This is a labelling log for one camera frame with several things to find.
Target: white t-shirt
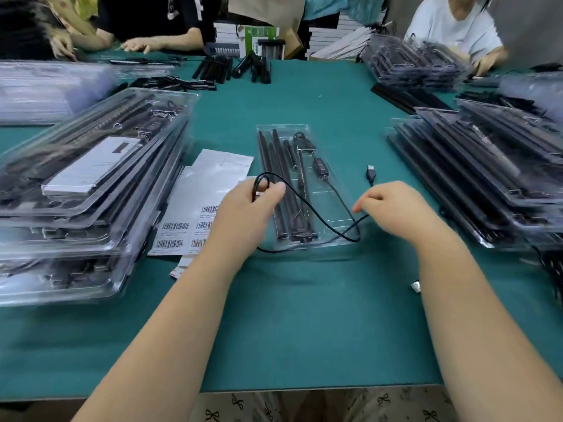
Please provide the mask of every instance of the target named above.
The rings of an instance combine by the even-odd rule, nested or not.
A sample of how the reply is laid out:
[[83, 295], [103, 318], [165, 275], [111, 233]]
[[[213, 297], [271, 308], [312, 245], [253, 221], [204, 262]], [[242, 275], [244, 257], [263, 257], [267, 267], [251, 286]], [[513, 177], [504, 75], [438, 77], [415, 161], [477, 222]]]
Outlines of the white t-shirt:
[[417, 41], [440, 42], [448, 47], [457, 47], [476, 62], [491, 50], [502, 46], [489, 12], [481, 11], [482, 5], [475, 3], [467, 18], [454, 18], [447, 0], [424, 0], [414, 13], [405, 39], [414, 35]]

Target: left hand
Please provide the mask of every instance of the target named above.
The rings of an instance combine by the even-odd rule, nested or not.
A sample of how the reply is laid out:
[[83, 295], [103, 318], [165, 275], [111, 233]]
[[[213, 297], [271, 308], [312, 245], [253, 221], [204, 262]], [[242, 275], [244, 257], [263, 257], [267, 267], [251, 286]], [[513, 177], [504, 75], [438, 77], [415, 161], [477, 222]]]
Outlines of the left hand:
[[484, 76], [493, 67], [499, 56], [499, 53], [491, 52], [475, 62], [473, 64], [473, 67], [475, 68], [475, 75], [477, 77]]
[[143, 52], [146, 55], [149, 52], [159, 52], [165, 45], [156, 37], [139, 37], [127, 40], [121, 48], [126, 52]]
[[216, 260], [229, 262], [236, 269], [264, 240], [268, 221], [285, 194], [283, 182], [270, 184], [265, 189], [266, 181], [263, 180], [258, 190], [264, 191], [264, 194], [252, 202], [253, 187], [254, 179], [248, 179], [223, 198], [201, 250], [207, 254], [211, 251]]

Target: person in white t-shirt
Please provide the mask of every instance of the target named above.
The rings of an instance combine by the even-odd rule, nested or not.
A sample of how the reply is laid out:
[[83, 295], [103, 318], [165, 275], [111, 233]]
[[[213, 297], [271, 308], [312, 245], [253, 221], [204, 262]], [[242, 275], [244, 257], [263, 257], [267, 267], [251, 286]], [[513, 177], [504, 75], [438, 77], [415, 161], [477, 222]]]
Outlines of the person in white t-shirt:
[[493, 18], [477, 0], [424, 0], [405, 39], [447, 45], [470, 60], [478, 76], [508, 57]]

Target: gray wall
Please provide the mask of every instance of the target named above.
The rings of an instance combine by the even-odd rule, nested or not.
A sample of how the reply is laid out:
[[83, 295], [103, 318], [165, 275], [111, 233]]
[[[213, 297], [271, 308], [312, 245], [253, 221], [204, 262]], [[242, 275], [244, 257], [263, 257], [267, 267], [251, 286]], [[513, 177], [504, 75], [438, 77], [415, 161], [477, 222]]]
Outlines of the gray wall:
[[[390, 0], [387, 20], [403, 36], [422, 0]], [[510, 67], [563, 63], [563, 0], [493, 0], [489, 7]]]

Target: barcode sticker sheet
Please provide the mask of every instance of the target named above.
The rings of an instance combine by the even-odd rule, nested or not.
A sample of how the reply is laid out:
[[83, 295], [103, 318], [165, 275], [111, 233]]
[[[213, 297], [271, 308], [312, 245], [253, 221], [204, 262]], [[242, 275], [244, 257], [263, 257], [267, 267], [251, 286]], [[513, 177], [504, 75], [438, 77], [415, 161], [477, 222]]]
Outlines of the barcode sticker sheet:
[[243, 180], [253, 157], [204, 149], [174, 184], [149, 256], [197, 255], [225, 195]]

